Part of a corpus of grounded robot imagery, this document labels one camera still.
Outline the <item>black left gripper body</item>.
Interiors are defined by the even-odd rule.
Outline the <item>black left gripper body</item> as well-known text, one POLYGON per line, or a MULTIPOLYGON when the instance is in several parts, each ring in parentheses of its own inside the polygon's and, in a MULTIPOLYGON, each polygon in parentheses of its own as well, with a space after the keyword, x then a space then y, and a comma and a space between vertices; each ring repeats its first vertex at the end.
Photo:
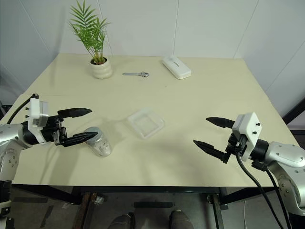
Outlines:
POLYGON ((62 125, 64 119, 60 115, 50 116, 41 133, 46 142, 62 145, 67 138, 66 128, 62 125))

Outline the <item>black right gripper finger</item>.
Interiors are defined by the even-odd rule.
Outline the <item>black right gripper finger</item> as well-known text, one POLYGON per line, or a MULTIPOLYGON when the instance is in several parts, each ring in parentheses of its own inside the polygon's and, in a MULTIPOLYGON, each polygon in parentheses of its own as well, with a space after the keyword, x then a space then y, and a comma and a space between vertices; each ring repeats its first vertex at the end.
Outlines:
POLYGON ((222 118, 222 117, 208 117, 206 118, 206 121, 222 127, 222 128, 230 128, 232 129, 233 125, 234 125, 234 121, 233 120, 229 120, 226 118, 222 118))
POLYGON ((211 156, 214 156, 214 157, 220 159, 223 163, 227 164, 231 154, 224 153, 220 150, 217 150, 214 148, 214 146, 212 146, 208 143, 202 142, 202 141, 193 140, 193 142, 205 153, 207 153, 211 156))

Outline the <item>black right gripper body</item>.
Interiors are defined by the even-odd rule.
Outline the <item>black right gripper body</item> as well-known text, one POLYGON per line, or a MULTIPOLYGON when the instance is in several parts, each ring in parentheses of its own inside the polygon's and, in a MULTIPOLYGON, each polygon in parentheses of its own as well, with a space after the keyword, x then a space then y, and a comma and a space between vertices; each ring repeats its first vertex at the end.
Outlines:
POLYGON ((239 136, 236 136, 234 133, 231 133, 225 151, 235 156, 242 156, 247 148, 246 143, 247 143, 246 135, 241 134, 239 136))

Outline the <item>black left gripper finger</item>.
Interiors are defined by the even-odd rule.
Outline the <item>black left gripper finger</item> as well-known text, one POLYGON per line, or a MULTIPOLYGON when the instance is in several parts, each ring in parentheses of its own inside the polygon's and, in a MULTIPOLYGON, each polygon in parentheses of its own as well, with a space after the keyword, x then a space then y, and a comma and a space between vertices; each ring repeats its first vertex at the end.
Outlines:
POLYGON ((97 132, 83 132, 83 133, 75 134, 72 137, 65 138, 62 142, 62 146, 73 146, 73 145, 81 144, 95 137, 97 134, 98 134, 97 132))
POLYGON ((89 114, 91 112, 92 110, 88 108, 70 108, 65 110, 59 110, 58 116, 60 116, 61 118, 68 118, 68 117, 76 118, 89 114))

